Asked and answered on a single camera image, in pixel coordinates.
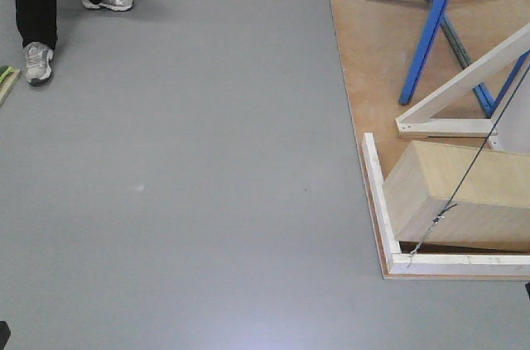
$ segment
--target wooden block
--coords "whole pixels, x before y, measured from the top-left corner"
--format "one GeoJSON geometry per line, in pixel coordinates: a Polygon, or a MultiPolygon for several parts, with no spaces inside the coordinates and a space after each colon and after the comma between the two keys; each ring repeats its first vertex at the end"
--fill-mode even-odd
{"type": "MultiPolygon", "coordinates": [[[[399,241],[419,242],[477,149],[413,141],[383,183],[399,241]]],[[[530,252],[530,155],[482,151],[426,243],[530,252]]]]}

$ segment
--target wooden platform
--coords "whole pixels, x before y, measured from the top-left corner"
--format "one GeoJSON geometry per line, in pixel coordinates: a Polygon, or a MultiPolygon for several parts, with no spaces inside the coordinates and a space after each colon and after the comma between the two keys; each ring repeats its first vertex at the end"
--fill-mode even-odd
{"type": "MultiPolygon", "coordinates": [[[[373,133],[384,178],[411,141],[410,138],[398,137],[396,117],[459,73],[460,67],[449,43],[440,33],[411,105],[401,106],[398,103],[399,95],[428,14],[427,3],[403,0],[331,0],[331,3],[359,153],[362,154],[361,142],[364,134],[373,133]]],[[[528,23],[530,0],[451,1],[447,12],[471,58],[477,60],[528,23]]],[[[502,87],[510,70],[509,66],[486,81],[493,94],[502,87]]],[[[470,93],[437,117],[481,118],[484,114],[477,99],[470,93]]],[[[483,140],[436,138],[433,141],[479,146],[483,140]]],[[[475,256],[484,258],[488,266],[486,270],[470,267],[470,264],[465,262],[470,268],[453,265],[436,272],[430,269],[431,266],[428,269],[418,268],[417,263],[414,267],[407,268],[410,257],[395,248],[393,251],[401,256],[395,258],[396,269],[391,272],[388,269],[388,255],[383,250],[385,240],[379,231],[381,222],[378,223],[376,219],[377,197],[373,197],[370,191],[368,174],[365,179],[383,274],[386,277],[524,280],[530,275],[530,256],[514,256],[497,272],[489,269],[494,265],[495,258],[489,255],[475,256]],[[528,266],[520,269],[521,274],[511,274],[517,266],[521,266],[519,263],[525,265],[527,261],[528,266]]],[[[467,255],[459,257],[464,257],[462,261],[470,260],[466,259],[467,255]]],[[[438,258],[446,260],[446,255],[438,255],[438,258]]]]}

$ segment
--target shoe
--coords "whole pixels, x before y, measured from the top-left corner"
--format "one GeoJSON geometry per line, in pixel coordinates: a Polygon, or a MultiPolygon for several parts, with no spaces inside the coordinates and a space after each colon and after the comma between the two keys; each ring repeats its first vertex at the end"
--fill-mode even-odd
{"type": "Polygon", "coordinates": [[[103,0],[99,4],[93,4],[89,0],[81,0],[81,2],[87,9],[107,8],[111,11],[128,11],[133,7],[133,0],[103,0]]]}
{"type": "Polygon", "coordinates": [[[32,42],[24,48],[26,57],[26,80],[31,85],[42,84],[51,76],[50,61],[53,50],[40,42],[32,42]]]}

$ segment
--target green cushion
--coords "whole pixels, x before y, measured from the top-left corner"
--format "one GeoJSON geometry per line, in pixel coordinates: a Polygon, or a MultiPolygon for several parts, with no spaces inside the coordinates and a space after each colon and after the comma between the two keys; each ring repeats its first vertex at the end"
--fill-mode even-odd
{"type": "Polygon", "coordinates": [[[12,72],[12,68],[9,66],[0,66],[0,84],[6,77],[12,72]]]}

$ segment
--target gray floor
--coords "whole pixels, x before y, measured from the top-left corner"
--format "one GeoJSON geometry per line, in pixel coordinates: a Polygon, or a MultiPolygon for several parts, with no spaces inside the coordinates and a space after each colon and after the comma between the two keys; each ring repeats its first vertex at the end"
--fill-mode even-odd
{"type": "Polygon", "coordinates": [[[329,0],[59,5],[0,109],[7,350],[528,350],[523,283],[382,280],[329,0]]]}

